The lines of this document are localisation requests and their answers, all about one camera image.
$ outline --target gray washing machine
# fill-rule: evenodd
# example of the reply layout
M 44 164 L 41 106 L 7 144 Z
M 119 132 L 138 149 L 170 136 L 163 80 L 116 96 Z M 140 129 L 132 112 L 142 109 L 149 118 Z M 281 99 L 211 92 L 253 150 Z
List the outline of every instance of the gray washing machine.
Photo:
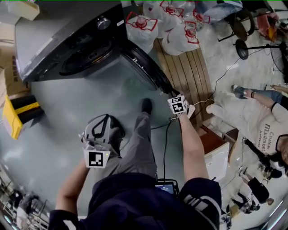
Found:
M 173 91 L 160 67 L 127 39 L 120 1 L 36 4 L 36 19 L 22 18 L 15 27 L 17 67 L 24 82 L 82 78 L 121 59 L 150 90 Z

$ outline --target black shoe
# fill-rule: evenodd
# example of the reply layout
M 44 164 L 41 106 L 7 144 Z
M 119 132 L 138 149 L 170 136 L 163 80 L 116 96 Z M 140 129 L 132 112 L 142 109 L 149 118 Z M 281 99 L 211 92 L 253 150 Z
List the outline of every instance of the black shoe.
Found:
M 146 112 L 151 115 L 152 112 L 152 101 L 149 98 L 145 98 L 142 101 L 142 112 Z
M 121 133 L 121 137 L 123 138 L 126 134 L 125 134 L 125 130 L 123 128 L 123 126 L 120 124 L 120 122 L 113 116 L 109 115 L 111 118 L 111 124 L 110 124 L 110 128 L 119 128 L 120 129 L 120 133 Z

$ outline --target black chair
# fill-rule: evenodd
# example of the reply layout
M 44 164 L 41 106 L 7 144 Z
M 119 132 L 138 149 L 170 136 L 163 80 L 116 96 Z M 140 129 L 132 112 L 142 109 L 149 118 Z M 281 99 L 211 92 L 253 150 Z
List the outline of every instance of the black chair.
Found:
M 247 18 L 250 21 L 250 29 L 248 31 L 245 30 L 244 25 L 241 23 Z M 218 39 L 218 41 L 223 41 L 227 38 L 233 37 L 234 35 L 236 35 L 240 40 L 246 41 L 248 36 L 250 36 L 255 31 L 255 23 L 253 20 L 253 16 L 251 12 L 247 9 L 242 9 L 236 13 L 233 13 L 226 17 L 225 20 L 229 22 L 233 32 L 230 36 L 220 40 Z

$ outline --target gray pants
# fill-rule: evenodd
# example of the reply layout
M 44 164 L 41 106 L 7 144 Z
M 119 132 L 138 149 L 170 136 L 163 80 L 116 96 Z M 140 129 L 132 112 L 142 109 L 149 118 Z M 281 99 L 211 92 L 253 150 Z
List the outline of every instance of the gray pants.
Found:
M 143 173 L 156 178 L 157 166 L 151 146 L 150 115 L 142 112 L 136 119 L 128 151 L 124 158 L 120 156 L 120 129 L 112 130 L 109 138 L 111 151 L 105 168 L 95 169 L 96 182 L 118 173 Z

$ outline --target navy t-shirt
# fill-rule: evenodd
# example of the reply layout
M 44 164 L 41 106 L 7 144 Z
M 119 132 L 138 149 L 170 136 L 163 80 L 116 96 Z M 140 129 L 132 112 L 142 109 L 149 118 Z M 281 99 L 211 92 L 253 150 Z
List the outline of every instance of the navy t-shirt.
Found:
M 93 187 L 88 216 L 53 210 L 50 230 L 89 229 L 219 229 L 221 190 L 217 182 L 194 178 L 179 198 L 155 187 L 155 179 L 140 173 L 109 176 Z

